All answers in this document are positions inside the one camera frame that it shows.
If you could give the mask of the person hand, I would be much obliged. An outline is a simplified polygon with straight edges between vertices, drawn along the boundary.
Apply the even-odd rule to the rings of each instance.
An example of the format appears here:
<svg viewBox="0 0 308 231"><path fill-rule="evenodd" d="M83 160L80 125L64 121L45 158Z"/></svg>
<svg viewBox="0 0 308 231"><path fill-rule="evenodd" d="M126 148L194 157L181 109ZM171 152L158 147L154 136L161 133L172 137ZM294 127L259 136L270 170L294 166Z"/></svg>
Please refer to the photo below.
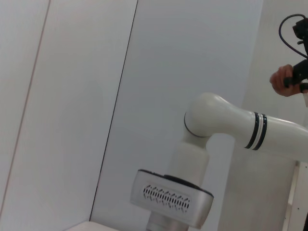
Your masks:
<svg viewBox="0 0 308 231"><path fill-rule="evenodd" d="M284 79L293 76L293 67L290 64L279 67L279 69L270 77L270 83L274 91L284 97L290 97L296 94L300 94L300 87L298 85L291 85L286 88L284 85Z"/></svg>

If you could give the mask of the black teleoperation handle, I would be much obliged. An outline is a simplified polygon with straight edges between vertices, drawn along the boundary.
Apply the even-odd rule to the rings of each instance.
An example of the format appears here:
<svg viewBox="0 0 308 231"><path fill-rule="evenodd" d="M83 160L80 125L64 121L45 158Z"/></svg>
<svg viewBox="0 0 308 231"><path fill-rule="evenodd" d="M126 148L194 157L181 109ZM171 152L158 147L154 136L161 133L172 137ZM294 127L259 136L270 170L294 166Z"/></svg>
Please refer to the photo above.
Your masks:
<svg viewBox="0 0 308 231"><path fill-rule="evenodd" d="M303 80L308 80L308 60L305 59L295 66L293 66L292 77L286 77L283 80L284 86L289 88L290 85L299 85L300 92L304 93L308 90L308 83L304 83Z"/></svg>

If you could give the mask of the black teleoperation device block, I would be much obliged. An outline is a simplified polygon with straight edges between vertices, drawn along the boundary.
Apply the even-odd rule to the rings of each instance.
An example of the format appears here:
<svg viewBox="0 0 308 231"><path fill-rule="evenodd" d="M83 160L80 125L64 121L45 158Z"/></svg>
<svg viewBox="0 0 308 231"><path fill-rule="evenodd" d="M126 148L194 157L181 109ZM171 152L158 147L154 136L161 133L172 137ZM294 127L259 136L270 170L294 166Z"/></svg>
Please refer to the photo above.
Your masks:
<svg viewBox="0 0 308 231"><path fill-rule="evenodd" d="M295 36L299 39L298 45L308 42L308 18L296 22L293 26Z"/></svg>

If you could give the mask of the white cabinet frame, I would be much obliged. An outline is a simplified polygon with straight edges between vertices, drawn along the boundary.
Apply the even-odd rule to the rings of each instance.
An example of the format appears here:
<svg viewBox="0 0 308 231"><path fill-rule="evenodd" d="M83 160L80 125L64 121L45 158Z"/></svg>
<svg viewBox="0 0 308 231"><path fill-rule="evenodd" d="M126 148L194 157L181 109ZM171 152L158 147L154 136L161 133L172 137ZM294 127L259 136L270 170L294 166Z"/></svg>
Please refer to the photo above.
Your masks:
<svg viewBox="0 0 308 231"><path fill-rule="evenodd" d="M296 163L282 231L308 231L307 163Z"/></svg>

